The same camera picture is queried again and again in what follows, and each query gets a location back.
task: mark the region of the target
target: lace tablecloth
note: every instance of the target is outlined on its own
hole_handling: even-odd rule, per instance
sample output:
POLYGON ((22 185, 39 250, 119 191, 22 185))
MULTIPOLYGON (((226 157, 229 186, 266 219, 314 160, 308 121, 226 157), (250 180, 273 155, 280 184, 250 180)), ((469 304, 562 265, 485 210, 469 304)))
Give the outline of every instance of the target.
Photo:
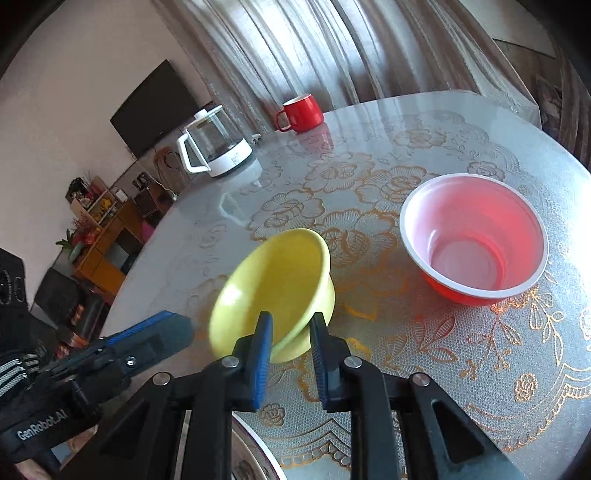
MULTIPOLYGON (((556 479, 591 427, 588 172, 546 134, 469 92, 351 106, 306 134, 267 135, 255 153, 225 178, 195 179, 127 276, 106 335, 163 309, 197 325, 193 344, 135 388, 156 371, 179 376, 209 363, 207 320, 228 275, 265 238, 308 227, 331 252, 331 333, 385 372, 425 371, 529 478, 556 479), (543 218, 550 261, 524 295, 453 304, 404 251, 404 199, 457 172, 511 185, 543 218)), ((348 478, 349 417, 322 411, 311 355, 272 366, 267 387, 263 408, 241 416, 288 478, 348 478)))

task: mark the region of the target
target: wall-mounted tv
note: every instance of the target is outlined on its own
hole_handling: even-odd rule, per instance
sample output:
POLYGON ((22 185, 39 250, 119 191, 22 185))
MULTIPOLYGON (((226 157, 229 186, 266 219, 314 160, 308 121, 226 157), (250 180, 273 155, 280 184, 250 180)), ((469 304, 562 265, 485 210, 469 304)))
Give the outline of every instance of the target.
POLYGON ((198 110, 197 102, 165 60, 119 107, 111 124, 139 158, 198 110))

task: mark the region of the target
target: kettle handle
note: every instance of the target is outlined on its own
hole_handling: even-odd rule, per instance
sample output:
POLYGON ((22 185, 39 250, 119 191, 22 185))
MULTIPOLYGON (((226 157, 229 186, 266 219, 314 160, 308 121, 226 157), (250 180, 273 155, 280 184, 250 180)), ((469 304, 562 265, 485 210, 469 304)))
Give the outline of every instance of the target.
POLYGON ((189 155, 187 154, 186 144, 188 138, 189 133, 185 132, 177 140, 178 152, 180 153, 181 159, 183 160, 185 170, 187 170, 189 173, 201 173, 202 171, 211 171, 211 167, 207 165, 207 162, 205 162, 205 159, 203 158, 203 155, 201 155, 200 151, 196 151, 195 153, 201 165, 198 167, 193 167, 191 165, 191 162, 189 162, 189 155))

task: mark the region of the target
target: pink object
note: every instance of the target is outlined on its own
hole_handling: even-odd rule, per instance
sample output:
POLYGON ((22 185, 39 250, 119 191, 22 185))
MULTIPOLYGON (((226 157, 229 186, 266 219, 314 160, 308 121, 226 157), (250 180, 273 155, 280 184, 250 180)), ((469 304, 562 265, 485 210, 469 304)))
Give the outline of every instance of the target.
POLYGON ((153 233, 154 227, 144 220, 142 222, 142 238, 144 239, 144 242, 150 240, 153 233))
POLYGON ((402 206, 400 230, 429 284, 464 305, 525 292, 548 261, 548 236, 533 206, 480 175, 443 175, 417 187, 402 206))

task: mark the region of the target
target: white bowl rim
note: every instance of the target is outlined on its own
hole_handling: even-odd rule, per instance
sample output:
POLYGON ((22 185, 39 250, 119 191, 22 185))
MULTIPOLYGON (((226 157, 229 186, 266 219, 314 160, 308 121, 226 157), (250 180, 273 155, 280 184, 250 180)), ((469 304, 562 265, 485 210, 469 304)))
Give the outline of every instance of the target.
POLYGON ((447 288, 450 288, 451 290, 454 290, 456 292, 459 292, 459 293, 462 293, 464 295, 468 295, 471 297, 477 297, 480 299, 502 300, 502 299, 505 299, 508 297, 514 297, 515 295, 519 295, 519 294, 525 292, 526 290, 528 290, 529 288, 534 286, 534 284, 540 279, 540 277, 542 276, 542 273, 544 272, 544 270, 546 268, 546 264, 548 263, 548 234, 546 232, 546 228, 544 226, 544 222, 542 221, 542 218, 540 217, 540 215, 538 214, 538 212, 536 211, 534 206, 530 203, 530 201, 528 199, 526 199, 517 190, 515 190, 514 188, 510 187, 509 185, 507 185, 499 180, 492 179, 490 177, 485 177, 483 175, 476 175, 473 173, 450 173, 447 175, 441 175, 441 176, 435 177, 433 179, 427 180, 425 183, 423 183, 423 184, 419 185, 417 188, 415 188, 411 192, 411 194, 407 197, 407 199, 404 201, 404 204, 402 206, 402 210, 400 211, 400 234, 402 236, 402 241, 404 243, 404 246, 405 246, 408 254, 411 256, 413 261, 419 266, 419 268, 421 270, 423 270, 427 275, 429 275, 433 279, 437 280, 440 284, 446 286, 447 288), (455 281, 441 275, 437 270, 435 270, 431 265, 429 265, 427 262, 425 262, 417 254, 416 250, 412 247, 411 242, 408 239, 408 235, 407 235, 406 227, 405 227, 405 218, 404 217, 406 215, 408 204, 410 203, 410 201, 413 199, 413 197, 418 192, 420 192, 423 188, 425 188, 426 185, 433 184, 433 183, 436 183, 439 181, 446 181, 447 179, 453 178, 453 177, 472 177, 472 178, 491 181, 493 183, 499 184, 499 185, 503 186, 504 188, 508 189, 514 195, 517 195, 521 199, 521 201, 524 202, 527 205, 527 207, 532 211, 532 213, 534 214, 534 216, 540 226, 540 229, 542 231, 542 237, 544 240, 544 251, 542 253, 542 258, 540 260, 540 264, 539 264, 538 268, 532 274, 532 276, 530 276, 527 280, 520 283, 519 285, 516 285, 515 287, 506 288, 504 290, 481 290, 479 288, 468 287, 466 285, 462 285, 461 283, 455 282, 455 281))

